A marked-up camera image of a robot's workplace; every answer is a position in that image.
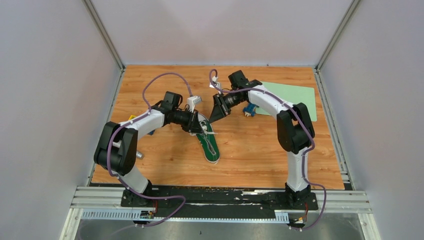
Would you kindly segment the green canvas sneaker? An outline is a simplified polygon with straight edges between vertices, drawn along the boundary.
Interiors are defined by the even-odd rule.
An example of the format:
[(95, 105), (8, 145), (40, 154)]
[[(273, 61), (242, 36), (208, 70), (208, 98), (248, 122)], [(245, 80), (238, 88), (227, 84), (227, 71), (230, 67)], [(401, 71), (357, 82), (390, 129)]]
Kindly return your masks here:
[(192, 134), (192, 136), (196, 136), (198, 141), (200, 142), (205, 159), (209, 163), (217, 164), (220, 160), (221, 153), (215, 138), (215, 134), (208, 135), (208, 134), (198, 133), (198, 134)]

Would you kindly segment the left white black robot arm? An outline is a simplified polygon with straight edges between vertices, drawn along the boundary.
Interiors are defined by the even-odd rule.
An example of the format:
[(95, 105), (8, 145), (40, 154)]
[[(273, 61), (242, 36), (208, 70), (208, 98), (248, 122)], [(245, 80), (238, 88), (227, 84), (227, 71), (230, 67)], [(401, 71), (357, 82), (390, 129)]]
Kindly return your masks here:
[(151, 181), (136, 167), (138, 141), (169, 124), (179, 125), (191, 135), (205, 134), (209, 129), (209, 120), (196, 109), (191, 106), (180, 108), (182, 100), (180, 94), (167, 91), (163, 100), (144, 114), (121, 123), (107, 122), (100, 135), (94, 162), (116, 177), (142, 207), (161, 197), (153, 196)]

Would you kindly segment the white shoelace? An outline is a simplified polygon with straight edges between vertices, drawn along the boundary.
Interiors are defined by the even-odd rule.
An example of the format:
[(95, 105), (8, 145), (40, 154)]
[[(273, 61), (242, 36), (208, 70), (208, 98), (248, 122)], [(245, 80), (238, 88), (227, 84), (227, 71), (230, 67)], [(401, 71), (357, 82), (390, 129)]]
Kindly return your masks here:
[(213, 130), (212, 125), (208, 121), (201, 121), (200, 126), (202, 128), (202, 134), (205, 134), (205, 135), (216, 135), (217, 134)]

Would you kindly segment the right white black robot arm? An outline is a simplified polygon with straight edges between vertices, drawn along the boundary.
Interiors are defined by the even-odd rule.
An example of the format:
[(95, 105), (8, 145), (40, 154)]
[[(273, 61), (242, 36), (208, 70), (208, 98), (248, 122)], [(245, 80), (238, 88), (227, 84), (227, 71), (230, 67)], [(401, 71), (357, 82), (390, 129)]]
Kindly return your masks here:
[(277, 139), (287, 153), (288, 177), (282, 202), (292, 209), (298, 209), (307, 202), (311, 185), (307, 181), (306, 163), (309, 152), (315, 147), (315, 130), (304, 103), (293, 104), (269, 91), (262, 82), (248, 80), (241, 70), (229, 75), (230, 90), (221, 88), (218, 71), (209, 72), (210, 87), (218, 90), (213, 95), (210, 123), (221, 120), (231, 109), (248, 102), (264, 109), (276, 121)]

